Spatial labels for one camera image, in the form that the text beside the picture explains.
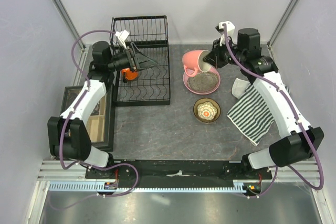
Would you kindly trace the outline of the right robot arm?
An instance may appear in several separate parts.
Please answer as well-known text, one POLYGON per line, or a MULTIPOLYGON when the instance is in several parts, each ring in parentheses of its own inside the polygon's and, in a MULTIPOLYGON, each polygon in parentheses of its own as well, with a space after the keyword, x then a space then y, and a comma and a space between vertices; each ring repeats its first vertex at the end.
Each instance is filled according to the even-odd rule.
POLYGON ((216 30, 221 37, 213 42, 204 62, 215 68, 227 64, 239 66, 242 74, 264 99, 281 137, 266 149, 244 155, 241 174, 251 179, 259 173, 259 169, 284 167, 312 157, 320 168, 317 149, 324 132, 320 127, 312 127, 300 113, 283 84, 274 60, 262 55, 259 31, 255 28, 240 29, 234 43, 231 35, 235 26, 232 23, 221 22, 216 30))

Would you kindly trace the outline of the pink mug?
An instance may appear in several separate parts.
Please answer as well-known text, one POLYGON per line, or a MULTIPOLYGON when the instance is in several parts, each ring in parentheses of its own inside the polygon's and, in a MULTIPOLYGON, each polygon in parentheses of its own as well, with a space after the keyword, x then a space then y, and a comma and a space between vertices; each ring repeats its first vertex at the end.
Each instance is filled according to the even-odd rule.
POLYGON ((211 65, 203 59, 209 54, 208 50, 192 50, 185 53, 182 57, 182 64, 185 74, 188 77, 195 77, 199 72, 208 72, 211 65))

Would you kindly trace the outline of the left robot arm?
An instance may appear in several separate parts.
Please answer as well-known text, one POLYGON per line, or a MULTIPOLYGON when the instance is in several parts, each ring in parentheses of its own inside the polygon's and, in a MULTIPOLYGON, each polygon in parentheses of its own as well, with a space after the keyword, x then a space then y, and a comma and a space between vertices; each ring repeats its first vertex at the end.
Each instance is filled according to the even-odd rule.
POLYGON ((59 158, 63 169, 69 168, 64 160, 70 159, 74 164, 80 162, 96 169, 103 178, 111 178, 115 173, 113 156, 92 145, 87 121, 113 86, 116 71, 128 68, 139 72, 157 66, 158 62, 142 53, 133 42, 116 54, 108 42, 96 42, 92 57, 85 83, 75 100, 60 116, 52 116, 47 122, 49 149, 52 156, 59 158))

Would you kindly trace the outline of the pink plate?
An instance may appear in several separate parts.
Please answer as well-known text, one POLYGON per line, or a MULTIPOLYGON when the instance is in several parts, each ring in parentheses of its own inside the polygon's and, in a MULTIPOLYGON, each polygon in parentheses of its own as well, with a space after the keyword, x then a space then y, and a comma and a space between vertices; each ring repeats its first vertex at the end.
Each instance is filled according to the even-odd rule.
POLYGON ((183 83, 191 92, 206 95, 215 92, 220 85, 218 71, 211 67, 208 72, 199 72, 195 77, 188 77, 183 73, 183 83))

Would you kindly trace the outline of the white patterned bowl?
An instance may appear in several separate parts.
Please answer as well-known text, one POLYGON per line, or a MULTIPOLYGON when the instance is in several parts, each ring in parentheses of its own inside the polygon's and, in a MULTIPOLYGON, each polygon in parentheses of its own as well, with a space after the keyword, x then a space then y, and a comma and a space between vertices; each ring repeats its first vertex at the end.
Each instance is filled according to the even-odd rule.
POLYGON ((211 102, 204 102, 197 106, 197 115, 207 121, 211 121, 218 113, 218 109, 211 102))

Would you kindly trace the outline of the orange mug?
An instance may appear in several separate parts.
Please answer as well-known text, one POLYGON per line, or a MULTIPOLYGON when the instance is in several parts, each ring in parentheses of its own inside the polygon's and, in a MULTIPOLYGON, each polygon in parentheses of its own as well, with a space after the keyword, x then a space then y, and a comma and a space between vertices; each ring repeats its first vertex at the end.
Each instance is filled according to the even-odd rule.
POLYGON ((130 68, 125 68, 121 70, 121 75, 122 75, 122 81, 124 83, 127 83, 129 81, 133 81, 138 77, 138 72, 133 71, 130 68))

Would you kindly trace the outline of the beige patterned cup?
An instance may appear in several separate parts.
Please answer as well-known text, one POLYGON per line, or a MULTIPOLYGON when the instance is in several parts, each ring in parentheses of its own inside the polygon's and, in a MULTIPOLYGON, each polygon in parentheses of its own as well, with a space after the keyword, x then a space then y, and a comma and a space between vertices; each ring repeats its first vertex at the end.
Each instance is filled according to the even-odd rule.
POLYGON ((202 123, 214 123, 221 115, 219 104, 210 98, 201 98, 193 106, 194 116, 202 123))

